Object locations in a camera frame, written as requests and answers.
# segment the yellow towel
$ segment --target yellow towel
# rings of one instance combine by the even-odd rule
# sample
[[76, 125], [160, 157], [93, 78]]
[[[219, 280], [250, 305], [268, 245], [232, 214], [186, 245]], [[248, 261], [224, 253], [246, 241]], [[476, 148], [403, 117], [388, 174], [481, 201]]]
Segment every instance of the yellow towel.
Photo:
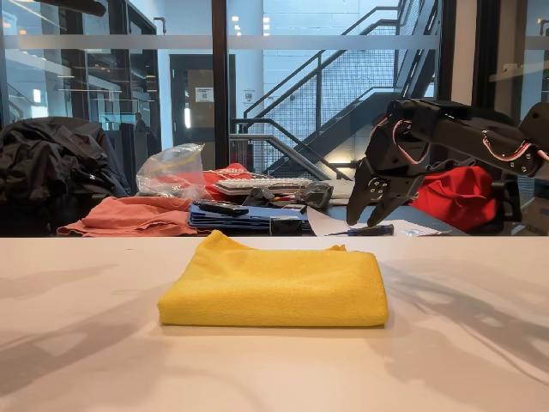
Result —
[[213, 231], [158, 302], [162, 324], [348, 327], [384, 324], [383, 279], [370, 253], [263, 251]]

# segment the glass wall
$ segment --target glass wall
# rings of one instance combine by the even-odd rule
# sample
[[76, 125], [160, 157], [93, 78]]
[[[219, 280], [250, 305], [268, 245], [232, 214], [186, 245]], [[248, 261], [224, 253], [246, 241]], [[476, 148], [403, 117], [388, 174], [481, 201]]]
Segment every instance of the glass wall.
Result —
[[134, 190], [143, 162], [174, 144], [204, 144], [204, 166], [214, 167], [209, 2], [100, 0], [104, 13], [92, 15], [0, 1], [5, 124], [48, 116], [101, 124]]
[[[536, 103], [549, 102], [549, 2], [502, 0], [498, 66], [491, 73], [494, 107], [518, 124]], [[522, 203], [549, 199], [549, 182], [520, 179]]]
[[[102, 15], [1, 1], [9, 122], [99, 123], [131, 182], [148, 156], [185, 142], [204, 144], [214, 168], [210, 1], [100, 0]], [[230, 87], [217, 95], [230, 131], [275, 139], [230, 142], [252, 172], [350, 179], [392, 100], [437, 97], [440, 0], [227, 0], [227, 10]]]
[[232, 132], [251, 135], [233, 136], [232, 161], [351, 179], [392, 100], [437, 96], [441, 10], [438, 0], [228, 0]]

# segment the mesh railing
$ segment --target mesh railing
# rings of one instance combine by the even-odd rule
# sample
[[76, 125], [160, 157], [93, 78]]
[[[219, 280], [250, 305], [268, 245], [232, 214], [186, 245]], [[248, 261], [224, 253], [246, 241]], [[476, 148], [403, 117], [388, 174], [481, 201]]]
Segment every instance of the mesh railing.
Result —
[[[376, 27], [368, 35], [394, 35], [395, 26]], [[322, 71], [322, 110], [321, 124], [330, 121], [337, 113], [370, 88], [392, 88], [394, 84], [395, 52], [392, 50], [349, 50], [341, 54]], [[302, 70], [306, 73], [314, 70], [310, 64]], [[317, 104], [317, 77], [299, 87], [291, 96], [284, 99], [264, 117], [271, 118], [299, 140], [315, 132]], [[288, 146], [295, 144], [270, 124], [254, 124], [250, 133], [272, 134]], [[258, 170], [266, 165], [266, 170], [280, 159], [273, 149], [262, 148], [262, 159], [254, 161]]]
[[[413, 34], [420, 12], [421, 0], [408, 0], [400, 17], [400, 34]], [[395, 24], [380, 21], [365, 35], [395, 35]], [[326, 62], [333, 51], [323, 54]], [[398, 55], [398, 70], [406, 56], [406, 50]], [[294, 78], [305, 78], [317, 68], [313, 62], [303, 68]], [[395, 85], [395, 51], [392, 50], [349, 50], [344, 51], [322, 69], [322, 105], [320, 113], [321, 127], [356, 100], [364, 99], [364, 93], [372, 88], [392, 90]], [[288, 95], [278, 105], [262, 115], [292, 133], [300, 141], [312, 136], [317, 128], [317, 76], [311, 77]], [[271, 124], [253, 124], [249, 133], [263, 133], [278, 137], [290, 147], [295, 143]], [[254, 171], [263, 173], [277, 162], [282, 154], [264, 142], [253, 142]]]
[[[421, 0], [408, 0], [403, 6], [404, 10], [402, 11], [401, 23], [400, 23], [400, 32], [399, 35], [409, 36], [413, 34], [415, 26], [418, 23], [419, 12], [420, 12]], [[399, 73], [402, 68], [402, 63], [406, 57], [407, 50], [398, 51], [398, 70]]]
[[[395, 33], [395, 26], [382, 26], [369, 35]], [[321, 124], [330, 121], [370, 88], [392, 88], [394, 77], [395, 51], [346, 51], [323, 70]]]

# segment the white table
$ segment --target white table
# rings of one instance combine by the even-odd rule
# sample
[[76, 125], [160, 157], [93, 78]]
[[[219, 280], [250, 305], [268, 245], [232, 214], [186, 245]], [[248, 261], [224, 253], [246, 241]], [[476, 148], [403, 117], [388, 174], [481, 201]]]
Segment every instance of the white table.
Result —
[[385, 329], [163, 328], [199, 241], [0, 240], [0, 410], [549, 411], [545, 238], [337, 239], [377, 255]]

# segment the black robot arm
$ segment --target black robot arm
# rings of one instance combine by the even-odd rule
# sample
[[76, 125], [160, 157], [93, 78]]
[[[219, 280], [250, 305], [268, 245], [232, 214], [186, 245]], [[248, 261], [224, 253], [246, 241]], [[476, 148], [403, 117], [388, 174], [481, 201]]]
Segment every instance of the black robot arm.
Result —
[[422, 163], [432, 144], [517, 175], [549, 178], [549, 104], [534, 106], [516, 128], [501, 113], [480, 113], [458, 103], [392, 102], [374, 126], [355, 174], [347, 223], [356, 224], [365, 207], [377, 200], [368, 220], [375, 226], [414, 198], [425, 179]]

